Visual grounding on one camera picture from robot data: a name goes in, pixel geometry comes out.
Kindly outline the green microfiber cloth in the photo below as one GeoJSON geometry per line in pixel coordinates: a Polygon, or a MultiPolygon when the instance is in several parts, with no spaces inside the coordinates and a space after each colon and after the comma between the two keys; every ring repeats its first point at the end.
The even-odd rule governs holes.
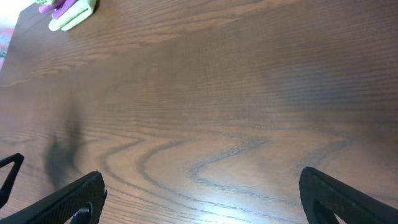
{"type": "Polygon", "coordinates": [[[40,5],[51,5],[55,3],[55,0],[34,0],[34,2],[40,5]]]}

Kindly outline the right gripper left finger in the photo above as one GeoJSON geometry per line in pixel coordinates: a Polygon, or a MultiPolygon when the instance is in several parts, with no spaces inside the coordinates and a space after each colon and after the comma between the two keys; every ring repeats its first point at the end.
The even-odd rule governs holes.
{"type": "Polygon", "coordinates": [[[64,188],[1,220],[3,224],[99,223],[107,191],[102,174],[90,172],[64,188]]]}

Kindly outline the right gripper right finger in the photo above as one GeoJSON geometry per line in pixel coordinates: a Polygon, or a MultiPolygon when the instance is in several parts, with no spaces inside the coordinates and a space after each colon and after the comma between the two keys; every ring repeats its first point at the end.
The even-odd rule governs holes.
{"type": "Polygon", "coordinates": [[[313,167],[302,170],[299,190],[309,224],[397,223],[397,209],[313,167]]]}

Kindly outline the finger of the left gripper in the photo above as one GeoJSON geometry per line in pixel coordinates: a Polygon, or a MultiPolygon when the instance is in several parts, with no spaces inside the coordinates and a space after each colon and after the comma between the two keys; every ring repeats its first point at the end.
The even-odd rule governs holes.
{"type": "Polygon", "coordinates": [[[1,208],[5,206],[9,200],[11,190],[13,188],[17,174],[24,161],[24,156],[20,153],[15,153],[5,159],[1,159],[1,167],[4,167],[10,163],[13,163],[11,170],[9,171],[3,185],[1,186],[1,208]]]}

